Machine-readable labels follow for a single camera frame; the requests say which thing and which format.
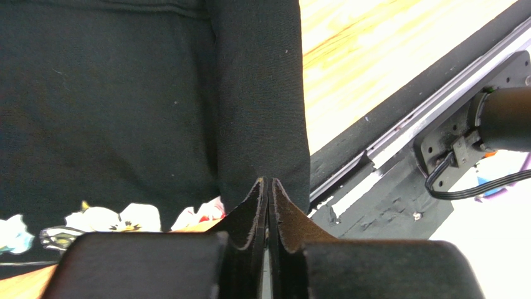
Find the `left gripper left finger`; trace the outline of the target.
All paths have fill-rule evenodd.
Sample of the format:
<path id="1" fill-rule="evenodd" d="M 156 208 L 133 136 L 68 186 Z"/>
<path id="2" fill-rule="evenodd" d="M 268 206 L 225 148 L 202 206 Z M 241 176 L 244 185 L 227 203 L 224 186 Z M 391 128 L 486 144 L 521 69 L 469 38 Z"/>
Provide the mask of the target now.
<path id="1" fill-rule="evenodd" d="M 245 200 L 211 232 L 227 232 L 228 243 L 219 276 L 219 298 L 259 298 L 267 223 L 267 183 L 259 178 Z"/>

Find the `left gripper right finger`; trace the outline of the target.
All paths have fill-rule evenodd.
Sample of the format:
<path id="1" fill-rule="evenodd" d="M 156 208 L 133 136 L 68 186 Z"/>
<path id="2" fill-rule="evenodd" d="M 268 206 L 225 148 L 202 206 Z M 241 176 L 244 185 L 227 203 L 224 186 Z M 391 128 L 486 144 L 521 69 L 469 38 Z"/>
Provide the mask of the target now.
<path id="1" fill-rule="evenodd" d="M 314 223 L 289 199 L 277 178 L 270 180 L 267 198 L 272 297 L 307 298 L 304 244 L 336 238 Z"/>

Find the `black t shirt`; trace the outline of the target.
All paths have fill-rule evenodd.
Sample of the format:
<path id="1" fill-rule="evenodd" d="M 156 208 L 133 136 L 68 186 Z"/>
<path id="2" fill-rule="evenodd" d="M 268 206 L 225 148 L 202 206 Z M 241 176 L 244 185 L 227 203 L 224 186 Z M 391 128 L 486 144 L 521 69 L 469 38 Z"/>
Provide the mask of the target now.
<path id="1" fill-rule="evenodd" d="M 256 179 L 310 201 L 298 1 L 2 1 L 1 278 Z"/>

